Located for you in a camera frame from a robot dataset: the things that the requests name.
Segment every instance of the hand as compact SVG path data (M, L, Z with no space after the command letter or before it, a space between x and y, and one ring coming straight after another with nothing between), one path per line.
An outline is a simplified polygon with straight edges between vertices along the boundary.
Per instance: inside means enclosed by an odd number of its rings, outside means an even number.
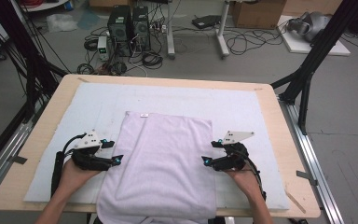
M248 164L246 164L240 171L229 170L226 171L226 174L231 176L240 190L245 193L248 198L255 194L261 195L255 174Z
M82 170L78 168L72 159L69 159L63 166L59 189L64 188L68 193L74 193L80 189L93 176L101 171Z

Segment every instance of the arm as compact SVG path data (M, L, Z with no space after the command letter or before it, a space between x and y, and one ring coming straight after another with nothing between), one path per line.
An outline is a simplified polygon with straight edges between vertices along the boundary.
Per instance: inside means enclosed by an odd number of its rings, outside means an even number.
M58 223L63 208L71 198L71 195L98 173L100 173L100 171L81 170L75 166L72 159L66 162L63 166L60 185L50 202L48 202L45 209L43 209L43 212L37 219L36 224Z
M251 205L254 218L254 224L271 224L272 217L267 209L258 187L255 175L249 169L248 165L241 171L226 171L231 178L237 183L240 190L246 195Z

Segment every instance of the person's left hand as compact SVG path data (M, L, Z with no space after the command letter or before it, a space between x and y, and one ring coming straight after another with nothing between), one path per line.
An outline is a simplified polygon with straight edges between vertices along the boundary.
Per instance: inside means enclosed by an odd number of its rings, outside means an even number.
M69 159L63 166L59 188L65 188L65 191L72 194L100 172L82 170L75 165L72 159Z

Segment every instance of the folded cloth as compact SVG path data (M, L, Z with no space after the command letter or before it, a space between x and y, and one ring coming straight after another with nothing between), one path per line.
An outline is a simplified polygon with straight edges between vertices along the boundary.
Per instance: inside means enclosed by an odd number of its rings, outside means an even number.
M115 155L97 200L97 214L109 223L207 223L216 215L212 122L127 112Z

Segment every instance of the floor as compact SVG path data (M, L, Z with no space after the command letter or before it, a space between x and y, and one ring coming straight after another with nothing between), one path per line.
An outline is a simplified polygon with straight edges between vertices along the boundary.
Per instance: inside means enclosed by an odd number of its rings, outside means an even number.
M193 5L189 1L183 0L177 9L172 19L175 25L192 27L190 21L194 15L220 14L221 2L208 1L206 10L205 0ZM107 18L101 16L103 12L86 7L70 12L56 7L34 13L33 17L43 25L43 20L51 14L69 14L78 22L80 28L72 32L45 34L69 70L75 72L77 66L85 62L84 37L92 30L105 26ZM230 17L227 26L232 26ZM163 48L161 68L145 69L147 74L144 70L132 69L126 76L272 83L296 71L307 56L289 53L286 46L280 44L264 45L243 55L231 54L221 60L212 31L182 31L175 33L174 37L175 60L168 59ZM345 38L358 45L358 39ZM358 223L358 47L344 39L341 42L350 50L351 56L328 56L316 71L310 89L307 130L344 222ZM49 60L62 66L46 44L44 48ZM244 42L237 41L235 48L243 49ZM276 93L283 91L284 88L279 88ZM24 100L21 83L11 61L0 61L0 133ZM33 223L37 216L37 212L0 212L0 223ZM84 223L85 218L85 215L64 214L60 223ZM275 218L274 221L289 223L284 218ZM325 215L310 218L308 222L328 223ZM236 218L236 223L252 221Z

